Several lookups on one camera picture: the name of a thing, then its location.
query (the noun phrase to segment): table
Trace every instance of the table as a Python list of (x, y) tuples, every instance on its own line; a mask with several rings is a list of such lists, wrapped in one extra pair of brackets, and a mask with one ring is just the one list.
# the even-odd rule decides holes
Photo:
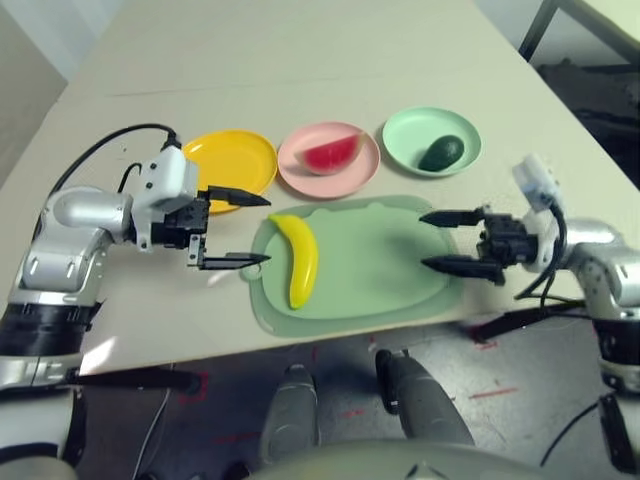
[(629, 63), (640, 64), (640, 4), (636, 0), (543, 0), (520, 45), (525, 60), (531, 60), (559, 8)]
[[(436, 208), (461, 209), (490, 202), (495, 211), (522, 215), (527, 204), (510, 169), (536, 151), (548, 157), (570, 216), (604, 219), (629, 243), (640, 244), (640, 218), (630, 207), (640, 198), (635, 187), (471, 2), (327, 0), (302, 8), (294, 0), (137, 0), (115, 19), (0, 190), (0, 219), (10, 233), (0, 251), (0, 291), (9, 291), (54, 180), (112, 130), (157, 121), (188, 140), (246, 128), (278, 145), (296, 127), (329, 119), (375, 133), (391, 114), (412, 105), (467, 117), (483, 138), (481, 158), (462, 174), (434, 181), (403, 174), (385, 161), (355, 197), (413, 194)], [(87, 162), (70, 184), (114, 189), (125, 166), (150, 158), (162, 141), (154, 132), (124, 137)], [(266, 196), (271, 209), (212, 219), (210, 254), (248, 251), (269, 212), (306, 201), (278, 182)], [(456, 231), (459, 249), (473, 253), (477, 234)], [(111, 249), (102, 289), (106, 302), (83, 344), (85, 352), (105, 353), (92, 371), (314, 340), (266, 333), (239, 275), (207, 288), (209, 274), (187, 269), (185, 255)], [(531, 306), (512, 297), (532, 279), (517, 267), (507, 272), (504, 288), (465, 281), (456, 308), (393, 327)], [(562, 273), (554, 293), (579, 291)]]

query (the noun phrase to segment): banana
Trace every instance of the banana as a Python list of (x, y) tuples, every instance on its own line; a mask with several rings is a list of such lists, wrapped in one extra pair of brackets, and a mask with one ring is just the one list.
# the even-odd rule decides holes
[(313, 291), (318, 272), (318, 245), (304, 220), (295, 215), (269, 215), (269, 220), (287, 237), (293, 250), (293, 270), (289, 283), (289, 304), (297, 310)]

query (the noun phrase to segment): cutting board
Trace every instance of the cutting board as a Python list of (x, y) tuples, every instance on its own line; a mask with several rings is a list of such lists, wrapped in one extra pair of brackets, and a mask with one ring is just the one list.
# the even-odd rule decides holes
[(419, 320), (450, 308), (462, 283), (420, 263), (455, 253), (446, 230), (418, 221), (430, 210), (419, 197), (386, 196), (278, 212), (304, 218), (318, 244), (314, 290), (298, 310), (288, 303), (293, 252), (265, 220), (252, 251), (271, 259), (243, 271), (259, 324), (277, 336), (305, 337)]

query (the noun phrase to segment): plate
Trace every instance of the plate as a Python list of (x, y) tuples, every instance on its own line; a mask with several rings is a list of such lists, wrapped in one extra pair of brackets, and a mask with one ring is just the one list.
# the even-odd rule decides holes
[[(418, 164), (427, 149), (444, 135), (462, 140), (462, 157), (439, 172), (420, 170)], [(382, 129), (382, 141), (400, 167), (424, 177), (446, 177), (466, 170), (476, 161), (482, 146), (478, 131), (466, 118), (431, 107), (409, 108), (393, 115)]]
[(291, 247), (273, 222), (262, 222), (251, 251), (271, 259), (240, 273), (259, 325), (278, 337), (309, 337), (406, 325), (459, 304), (462, 280), (420, 263), (457, 252), (448, 229), (418, 222), (431, 210), (423, 198), (393, 195), (278, 212), (304, 218), (318, 245), (313, 292), (297, 310), (289, 305)]
[[(278, 170), (277, 154), (271, 142), (247, 130), (208, 133), (187, 143), (182, 151), (200, 167), (198, 190), (216, 185), (262, 195)], [(209, 213), (229, 212), (237, 208), (214, 200)]]
[[(333, 175), (316, 175), (298, 162), (295, 154), (325, 143), (364, 133), (365, 141), (353, 163)], [(302, 127), (280, 146), (278, 169), (282, 179), (294, 190), (314, 198), (339, 198), (360, 190), (376, 174), (380, 149), (371, 135), (342, 122), (322, 122)]]

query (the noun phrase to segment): toy avocado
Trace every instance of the toy avocado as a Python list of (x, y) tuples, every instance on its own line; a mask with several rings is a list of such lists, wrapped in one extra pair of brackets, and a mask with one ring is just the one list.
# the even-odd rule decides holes
[(418, 163), (420, 170), (439, 172), (460, 160), (464, 143), (455, 135), (440, 137), (427, 149)]

